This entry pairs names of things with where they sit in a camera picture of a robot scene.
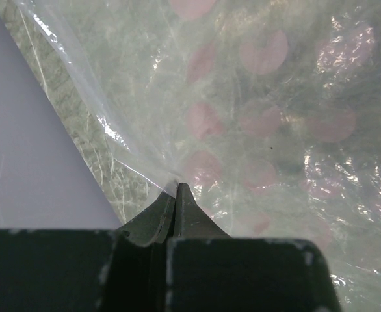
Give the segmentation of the clear zip top bag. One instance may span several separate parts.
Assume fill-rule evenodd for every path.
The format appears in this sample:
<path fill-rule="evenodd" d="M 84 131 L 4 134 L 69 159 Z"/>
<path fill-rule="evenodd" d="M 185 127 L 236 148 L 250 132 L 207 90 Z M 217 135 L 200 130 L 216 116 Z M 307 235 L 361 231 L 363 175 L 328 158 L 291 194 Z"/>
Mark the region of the clear zip top bag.
<path fill-rule="evenodd" d="M 381 311 L 381 1 L 0 1 L 118 219 L 187 183 Z"/>

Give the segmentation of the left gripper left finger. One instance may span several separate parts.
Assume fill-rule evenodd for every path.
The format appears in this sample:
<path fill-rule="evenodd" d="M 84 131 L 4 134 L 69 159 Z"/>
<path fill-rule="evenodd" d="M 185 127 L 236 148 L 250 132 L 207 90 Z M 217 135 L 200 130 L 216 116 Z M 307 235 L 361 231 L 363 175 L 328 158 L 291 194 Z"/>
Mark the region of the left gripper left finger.
<path fill-rule="evenodd" d="M 0 311 L 163 311 L 175 203 L 116 230 L 0 229 Z"/>

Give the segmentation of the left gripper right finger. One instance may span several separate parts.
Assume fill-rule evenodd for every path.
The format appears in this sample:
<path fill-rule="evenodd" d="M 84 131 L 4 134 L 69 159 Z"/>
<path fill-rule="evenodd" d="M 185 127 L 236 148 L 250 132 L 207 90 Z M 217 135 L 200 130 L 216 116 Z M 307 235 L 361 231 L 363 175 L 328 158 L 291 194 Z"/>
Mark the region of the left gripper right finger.
<path fill-rule="evenodd" d="M 322 252 L 293 238 L 232 238 L 177 188 L 166 311 L 340 311 Z"/>

